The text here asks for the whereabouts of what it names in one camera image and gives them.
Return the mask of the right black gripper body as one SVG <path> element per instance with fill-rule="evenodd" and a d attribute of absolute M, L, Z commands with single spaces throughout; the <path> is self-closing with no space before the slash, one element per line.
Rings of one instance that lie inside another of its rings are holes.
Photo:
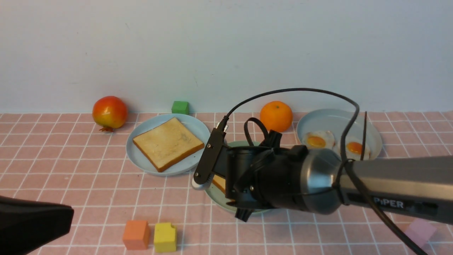
<path fill-rule="evenodd" d="M 281 133 L 271 130 L 268 136 L 258 146 L 253 142 L 250 146 L 248 141 L 248 146 L 228 146 L 225 197 L 230 199 L 227 205 L 237 208 L 235 218 L 243 222 L 247 222 L 255 210 L 268 209 L 251 195 L 257 181 L 257 168 L 252 166 L 255 158 L 268 147 L 280 146 Z"/>

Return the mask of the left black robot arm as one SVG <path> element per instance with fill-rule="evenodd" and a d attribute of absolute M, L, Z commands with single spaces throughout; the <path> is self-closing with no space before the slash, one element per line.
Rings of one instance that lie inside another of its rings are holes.
<path fill-rule="evenodd" d="M 27 255 L 68 234 L 74 217 L 69 205 L 0 197 L 0 253 Z"/>

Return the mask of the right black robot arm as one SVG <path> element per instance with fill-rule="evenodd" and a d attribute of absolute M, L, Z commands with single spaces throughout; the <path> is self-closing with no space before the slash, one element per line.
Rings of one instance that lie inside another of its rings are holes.
<path fill-rule="evenodd" d="M 452 156 L 341 160 L 330 149 L 228 147 L 214 130 L 206 152 L 223 163 L 225 196 L 243 222 L 256 210 L 328 215 L 340 205 L 452 224 Z"/>

